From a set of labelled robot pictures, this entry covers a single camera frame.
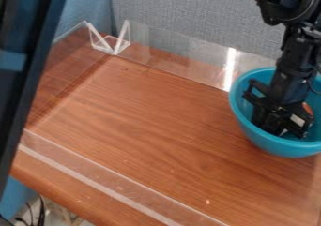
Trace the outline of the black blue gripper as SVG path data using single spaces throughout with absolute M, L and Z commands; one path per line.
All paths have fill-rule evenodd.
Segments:
M 315 117 L 304 102 L 312 91 L 320 52 L 321 30 L 311 23 L 289 27 L 271 82 L 249 80 L 244 98 L 253 105 L 250 121 L 275 136 L 289 131 L 303 139 L 309 134 Z

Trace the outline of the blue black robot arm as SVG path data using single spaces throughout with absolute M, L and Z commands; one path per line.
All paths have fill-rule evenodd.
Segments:
M 0 198 L 67 0 L 0 0 Z M 265 24 L 287 26 L 271 83 L 249 80 L 248 128 L 275 137 L 309 135 L 304 108 L 321 73 L 321 0 L 256 0 Z

